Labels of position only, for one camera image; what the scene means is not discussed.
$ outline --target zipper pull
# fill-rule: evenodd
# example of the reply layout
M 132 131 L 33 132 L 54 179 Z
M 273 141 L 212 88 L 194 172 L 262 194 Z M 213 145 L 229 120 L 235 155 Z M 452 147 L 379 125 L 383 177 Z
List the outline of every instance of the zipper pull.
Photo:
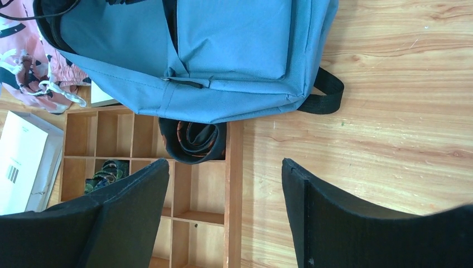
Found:
M 204 85 L 195 83 L 192 81 L 180 81 L 180 80 L 174 80 L 171 78 L 161 78 L 161 79 L 164 81 L 169 81 L 169 82 L 180 84 L 180 85 L 190 85 L 191 87 L 194 87 L 194 88 L 199 88 L 199 89 L 204 88 Z

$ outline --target backpack strap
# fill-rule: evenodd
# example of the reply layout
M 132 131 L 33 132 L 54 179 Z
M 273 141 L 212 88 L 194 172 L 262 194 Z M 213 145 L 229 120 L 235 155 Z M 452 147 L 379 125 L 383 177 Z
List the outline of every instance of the backpack strap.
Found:
M 313 86 L 325 93 L 325 96 L 310 94 L 299 107 L 299 111 L 329 114 L 340 109 L 341 97 L 345 88 L 340 79 L 319 67 Z

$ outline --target blue backpack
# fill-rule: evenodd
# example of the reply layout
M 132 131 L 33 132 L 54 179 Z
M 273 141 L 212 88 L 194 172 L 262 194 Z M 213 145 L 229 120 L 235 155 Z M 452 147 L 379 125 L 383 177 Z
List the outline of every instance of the blue backpack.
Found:
M 220 123 L 340 107 L 343 83 L 319 68 L 338 0 L 33 5 L 46 41 L 138 114 Z

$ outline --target pink clothing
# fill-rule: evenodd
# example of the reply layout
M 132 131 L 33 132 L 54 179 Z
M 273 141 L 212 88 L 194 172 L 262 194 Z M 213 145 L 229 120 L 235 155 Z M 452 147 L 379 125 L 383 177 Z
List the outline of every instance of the pink clothing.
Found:
M 32 1 L 15 0 L 2 13 L 33 16 Z M 77 86 L 90 85 L 90 79 L 42 39 L 35 20 L 0 17 L 0 82 L 26 105 L 50 113 L 63 113 L 72 102 L 85 106 Z

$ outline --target wooden tray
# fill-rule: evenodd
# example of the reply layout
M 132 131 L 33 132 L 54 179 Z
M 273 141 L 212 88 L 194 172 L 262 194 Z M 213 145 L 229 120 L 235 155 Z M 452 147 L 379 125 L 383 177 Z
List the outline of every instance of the wooden tray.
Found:
M 167 158 L 170 182 L 149 266 L 240 267 L 242 147 L 243 124 L 230 122 L 225 160 L 186 165 L 170 159 L 157 117 L 123 106 L 70 111 L 60 201 L 83 195 L 85 178 L 92 178 L 106 159 L 128 160 L 134 173 Z

